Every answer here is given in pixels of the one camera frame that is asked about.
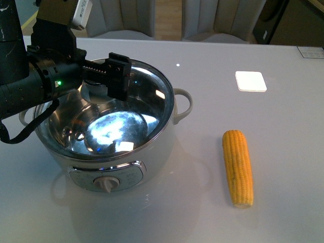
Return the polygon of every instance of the gray chair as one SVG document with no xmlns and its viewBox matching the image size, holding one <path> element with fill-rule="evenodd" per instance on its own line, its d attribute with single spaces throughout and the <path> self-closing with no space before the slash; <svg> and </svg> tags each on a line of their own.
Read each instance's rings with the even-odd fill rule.
<svg viewBox="0 0 324 243">
<path fill-rule="evenodd" d="M 155 38 L 155 0 L 93 0 L 88 37 L 109 39 Z"/>
<path fill-rule="evenodd" d="M 182 40 L 249 43 L 266 0 L 182 0 Z"/>
</svg>

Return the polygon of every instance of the robotic arm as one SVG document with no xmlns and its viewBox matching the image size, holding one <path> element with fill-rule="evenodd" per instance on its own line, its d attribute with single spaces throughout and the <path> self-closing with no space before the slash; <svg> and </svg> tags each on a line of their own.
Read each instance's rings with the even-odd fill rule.
<svg viewBox="0 0 324 243">
<path fill-rule="evenodd" d="M 55 111 L 58 98 L 78 89 L 83 80 L 106 85 L 109 97 L 127 97 L 131 71 L 128 57 L 110 53 L 103 64 L 97 64 L 86 60 L 87 52 L 76 47 L 71 28 L 84 28 L 91 0 L 36 3 L 40 3 L 39 11 L 26 51 L 15 1 L 0 1 L 0 140 L 5 143 L 27 138 Z M 9 138 L 3 119 L 49 101 L 53 103 L 48 110 L 16 138 Z"/>
</svg>

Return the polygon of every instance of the cooking pot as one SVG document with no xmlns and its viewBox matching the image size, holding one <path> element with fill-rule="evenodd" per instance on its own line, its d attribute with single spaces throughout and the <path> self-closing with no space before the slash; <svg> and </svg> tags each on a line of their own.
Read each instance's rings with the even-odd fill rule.
<svg viewBox="0 0 324 243">
<path fill-rule="evenodd" d="M 114 192 L 143 183 L 162 168 L 173 148 L 174 125 L 191 112 L 192 97 L 137 60 L 126 101 L 107 97 L 106 89 L 83 82 L 59 98 L 60 106 L 35 131 L 76 185 Z M 175 95 L 189 100 L 185 112 L 178 113 Z M 37 106 L 33 118 L 49 105 Z"/>
</svg>

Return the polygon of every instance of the white table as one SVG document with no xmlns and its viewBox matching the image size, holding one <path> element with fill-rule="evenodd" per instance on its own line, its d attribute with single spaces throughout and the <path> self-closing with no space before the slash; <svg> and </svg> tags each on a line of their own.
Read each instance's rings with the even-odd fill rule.
<svg viewBox="0 0 324 243">
<path fill-rule="evenodd" d="M 79 39 L 78 47 L 89 60 L 115 52 L 155 66 L 192 94 L 194 109 L 176 125 L 164 169 L 116 194 L 74 185 L 35 133 L 0 144 L 0 242 L 324 241 L 324 59 L 280 46 Z M 267 91 L 239 91 L 236 71 L 261 72 Z M 12 136 L 22 128 L 16 116 L 5 124 Z M 230 129 L 249 143 L 250 209 L 230 201 L 221 145 Z"/>
</svg>

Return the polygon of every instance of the corn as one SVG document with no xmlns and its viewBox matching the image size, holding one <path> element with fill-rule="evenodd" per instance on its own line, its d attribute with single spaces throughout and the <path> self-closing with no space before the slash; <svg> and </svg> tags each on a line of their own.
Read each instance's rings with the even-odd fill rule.
<svg viewBox="0 0 324 243">
<path fill-rule="evenodd" d="M 229 193 L 234 206 L 253 205 L 253 179 L 247 140 L 238 130 L 223 135 L 223 152 Z"/>
</svg>

